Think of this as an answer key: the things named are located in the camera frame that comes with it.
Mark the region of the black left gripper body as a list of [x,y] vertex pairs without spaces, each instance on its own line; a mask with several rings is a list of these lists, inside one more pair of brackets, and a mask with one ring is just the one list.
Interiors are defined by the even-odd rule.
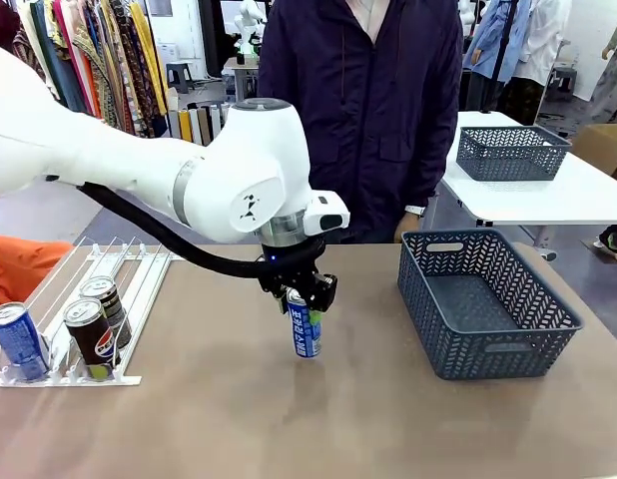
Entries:
[[303,241],[291,246],[262,245],[262,259],[267,272],[260,277],[264,292],[281,295],[289,287],[301,295],[317,290],[316,260],[324,253],[323,241]]

